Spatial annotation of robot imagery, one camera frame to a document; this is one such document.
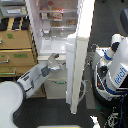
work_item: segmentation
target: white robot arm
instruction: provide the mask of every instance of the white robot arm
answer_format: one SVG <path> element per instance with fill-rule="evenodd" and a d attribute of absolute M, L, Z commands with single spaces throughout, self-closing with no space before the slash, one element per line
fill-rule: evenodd
<path fill-rule="evenodd" d="M 63 70 L 63 65 L 58 64 L 52 54 L 48 63 L 38 64 L 21 76 L 17 82 L 3 82 L 0 84 L 0 127 L 17 128 L 13 123 L 13 114 L 21 106 L 24 98 L 31 97 L 34 92 L 51 75 L 51 72 Z"/>
<path fill-rule="evenodd" d="M 120 20 L 128 34 L 128 11 L 122 10 Z M 114 105 L 128 90 L 128 37 L 112 36 L 111 47 L 96 48 L 94 70 L 94 94 L 106 105 Z"/>

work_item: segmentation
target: floor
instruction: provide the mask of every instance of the floor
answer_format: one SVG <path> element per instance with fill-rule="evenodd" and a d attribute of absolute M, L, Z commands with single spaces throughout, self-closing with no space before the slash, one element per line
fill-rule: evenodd
<path fill-rule="evenodd" d="M 128 8 L 128 1 L 121 3 L 120 0 L 96 0 L 92 25 L 92 32 L 89 41 L 88 54 L 92 52 L 92 44 L 108 47 L 111 44 L 111 36 L 120 33 L 126 36 L 120 23 L 120 12 Z M 90 67 L 86 67 L 84 78 L 91 81 Z M 26 99 L 21 107 L 20 115 L 14 120 L 19 128 L 36 128 L 41 125 L 79 125 L 83 128 L 93 128 L 90 116 L 98 117 L 99 124 L 103 128 L 106 120 L 101 111 L 96 107 L 100 106 L 93 97 L 91 84 L 88 82 L 89 92 L 78 105 L 76 115 L 70 113 L 70 106 L 65 99 L 47 100 L 46 98 Z"/>

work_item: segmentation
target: refrigerator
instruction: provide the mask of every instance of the refrigerator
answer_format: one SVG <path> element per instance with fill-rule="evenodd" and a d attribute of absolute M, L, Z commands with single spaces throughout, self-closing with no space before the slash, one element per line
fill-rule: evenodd
<path fill-rule="evenodd" d="M 95 0 L 25 2 L 38 62 L 43 63 L 50 55 L 56 53 L 59 54 L 58 62 L 66 63 L 66 103 L 70 104 L 71 113 L 76 114 Z"/>

